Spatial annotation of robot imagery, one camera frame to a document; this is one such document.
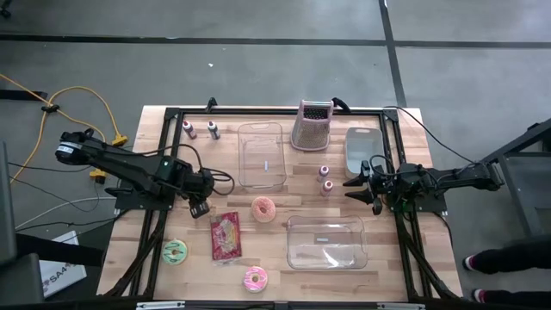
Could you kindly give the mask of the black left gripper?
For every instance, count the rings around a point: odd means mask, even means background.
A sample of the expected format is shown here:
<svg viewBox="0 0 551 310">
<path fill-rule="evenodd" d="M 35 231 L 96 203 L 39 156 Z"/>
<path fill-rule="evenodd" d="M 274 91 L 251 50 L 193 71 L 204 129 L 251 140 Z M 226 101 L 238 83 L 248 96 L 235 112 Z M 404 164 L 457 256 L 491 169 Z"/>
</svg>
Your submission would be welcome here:
<svg viewBox="0 0 551 310">
<path fill-rule="evenodd" d="M 213 193 L 214 177 L 210 170 L 201 169 L 185 176 L 185 194 L 189 198 L 189 211 L 197 219 L 210 211 L 207 198 Z"/>
</svg>

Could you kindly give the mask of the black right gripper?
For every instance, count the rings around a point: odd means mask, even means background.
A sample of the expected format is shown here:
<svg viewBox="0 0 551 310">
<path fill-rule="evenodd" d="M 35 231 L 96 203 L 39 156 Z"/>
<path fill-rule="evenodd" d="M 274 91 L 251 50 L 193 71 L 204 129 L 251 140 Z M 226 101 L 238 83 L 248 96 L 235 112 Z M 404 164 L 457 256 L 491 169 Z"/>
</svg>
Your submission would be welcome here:
<svg viewBox="0 0 551 310">
<path fill-rule="evenodd" d="M 344 187 L 361 187 L 365 185 L 366 189 L 361 191 L 347 192 L 344 195 L 372 205 L 374 215 L 379 215 L 383 209 L 381 196 L 388 193 L 388 178 L 381 172 L 376 172 L 367 160 L 361 163 L 361 172 L 358 176 L 351 178 L 343 183 Z"/>
</svg>

